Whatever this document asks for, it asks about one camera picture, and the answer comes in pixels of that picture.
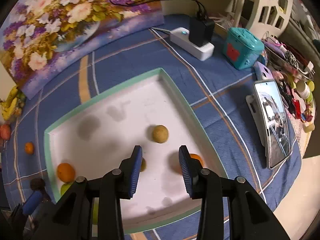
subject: power strip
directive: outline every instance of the power strip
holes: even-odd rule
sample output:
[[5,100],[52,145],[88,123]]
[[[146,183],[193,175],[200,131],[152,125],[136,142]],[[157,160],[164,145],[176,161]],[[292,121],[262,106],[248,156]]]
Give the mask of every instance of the power strip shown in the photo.
[[198,47],[189,41],[189,30],[179,27],[170,31],[170,41],[183,48],[197,59],[204,61],[212,56],[214,46],[210,42]]

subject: teal box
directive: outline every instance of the teal box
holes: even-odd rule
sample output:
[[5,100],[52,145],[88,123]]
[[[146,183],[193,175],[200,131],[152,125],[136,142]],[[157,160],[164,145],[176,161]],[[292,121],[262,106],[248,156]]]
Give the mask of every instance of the teal box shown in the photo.
[[236,69],[251,67],[264,50],[256,36],[244,28],[230,28],[223,47],[223,54]]

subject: blue handle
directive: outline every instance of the blue handle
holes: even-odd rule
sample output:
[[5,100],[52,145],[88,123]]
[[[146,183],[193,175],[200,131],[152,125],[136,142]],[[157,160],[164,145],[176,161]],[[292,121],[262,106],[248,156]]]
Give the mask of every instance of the blue handle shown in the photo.
[[31,196],[27,199],[27,201],[22,206],[22,213],[25,216],[31,215],[40,202],[43,199],[43,195],[40,191],[34,191]]

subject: phone screen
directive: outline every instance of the phone screen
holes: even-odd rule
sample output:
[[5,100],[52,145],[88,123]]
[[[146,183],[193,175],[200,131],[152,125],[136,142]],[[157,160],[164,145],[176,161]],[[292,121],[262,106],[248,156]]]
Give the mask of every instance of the phone screen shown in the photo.
[[288,124],[284,107],[274,80],[255,84],[267,128],[270,167],[289,156]]

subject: canvas painting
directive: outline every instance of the canvas painting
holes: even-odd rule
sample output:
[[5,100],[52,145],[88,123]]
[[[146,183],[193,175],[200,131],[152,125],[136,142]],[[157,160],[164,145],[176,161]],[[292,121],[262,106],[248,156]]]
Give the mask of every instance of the canvas painting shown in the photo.
[[19,0],[0,28],[0,60],[30,99],[91,51],[164,22],[159,1],[122,6],[132,1]]

